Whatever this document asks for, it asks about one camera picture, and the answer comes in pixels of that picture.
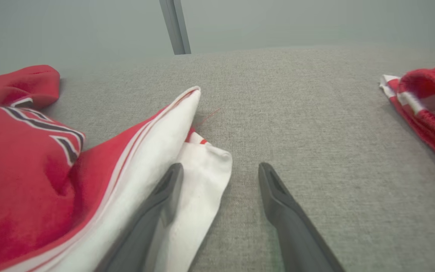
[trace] red sleeve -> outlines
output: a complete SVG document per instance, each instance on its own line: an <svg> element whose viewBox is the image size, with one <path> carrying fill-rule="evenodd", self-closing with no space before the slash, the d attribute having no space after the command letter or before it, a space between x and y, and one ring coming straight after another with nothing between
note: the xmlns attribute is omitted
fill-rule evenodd
<svg viewBox="0 0 435 272"><path fill-rule="evenodd" d="M41 109L58 99L60 74L48 65L0 76L0 105Z"/></svg>

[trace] gray vertical frame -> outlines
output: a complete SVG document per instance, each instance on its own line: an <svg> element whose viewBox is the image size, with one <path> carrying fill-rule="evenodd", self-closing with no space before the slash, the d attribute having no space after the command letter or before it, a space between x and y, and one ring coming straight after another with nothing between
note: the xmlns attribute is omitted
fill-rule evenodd
<svg viewBox="0 0 435 272"><path fill-rule="evenodd" d="M190 54L189 38L181 0L159 0L175 55Z"/></svg>

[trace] red garment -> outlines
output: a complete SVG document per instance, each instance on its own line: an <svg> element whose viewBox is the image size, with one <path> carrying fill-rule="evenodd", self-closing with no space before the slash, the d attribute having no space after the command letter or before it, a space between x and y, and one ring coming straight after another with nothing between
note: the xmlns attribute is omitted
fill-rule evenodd
<svg viewBox="0 0 435 272"><path fill-rule="evenodd" d="M155 117L80 154L82 133L27 108L46 107L58 96L59 73L52 67L0 76L0 270L82 229L130 138Z"/></svg>
<svg viewBox="0 0 435 272"><path fill-rule="evenodd" d="M435 68L415 70L401 79L383 76L381 87L412 129L435 150Z"/></svg>

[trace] gray fabric surface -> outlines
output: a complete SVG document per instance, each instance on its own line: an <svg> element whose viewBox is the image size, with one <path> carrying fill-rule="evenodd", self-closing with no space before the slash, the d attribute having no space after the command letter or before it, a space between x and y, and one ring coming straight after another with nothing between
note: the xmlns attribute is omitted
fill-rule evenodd
<svg viewBox="0 0 435 272"><path fill-rule="evenodd" d="M435 270L435 153L378 89L381 74L434 67L430 52L286 48L176 56L62 72L46 112L95 146L199 85L197 131L233 155L221 209L192 272L281 271L262 210L271 163L349 272Z"/></svg>

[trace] gray wall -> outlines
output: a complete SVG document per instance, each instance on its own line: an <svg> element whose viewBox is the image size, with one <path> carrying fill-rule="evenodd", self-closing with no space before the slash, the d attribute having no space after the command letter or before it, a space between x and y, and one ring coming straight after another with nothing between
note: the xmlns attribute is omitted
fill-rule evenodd
<svg viewBox="0 0 435 272"><path fill-rule="evenodd" d="M384 43L435 49L435 0L182 0L192 53Z"/></svg>
<svg viewBox="0 0 435 272"><path fill-rule="evenodd" d="M0 0L0 74L173 55L158 0Z"/></svg>

